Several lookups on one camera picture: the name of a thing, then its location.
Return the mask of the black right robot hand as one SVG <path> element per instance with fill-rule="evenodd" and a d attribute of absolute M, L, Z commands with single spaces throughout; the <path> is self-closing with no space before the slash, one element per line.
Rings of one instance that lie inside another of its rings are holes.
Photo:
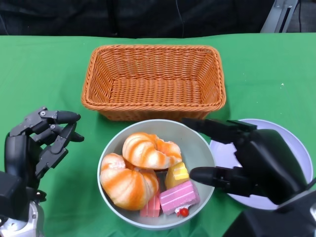
<path fill-rule="evenodd" d="M 196 167 L 190 178 L 222 191 L 267 197 L 282 204 L 310 188 L 304 173 L 281 135 L 272 129 L 238 120 L 184 118 L 182 123 L 222 144 L 233 144 L 239 167 Z"/>

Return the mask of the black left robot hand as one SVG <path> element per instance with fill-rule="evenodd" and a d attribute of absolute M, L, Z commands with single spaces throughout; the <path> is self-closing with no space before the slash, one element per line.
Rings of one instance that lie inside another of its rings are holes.
<path fill-rule="evenodd" d="M 81 116 L 70 111 L 50 111 L 47 107 L 31 112 L 11 129 L 5 139 L 4 167 L 22 178 L 30 188 L 68 154 L 70 142 L 83 142 L 75 132 Z"/>

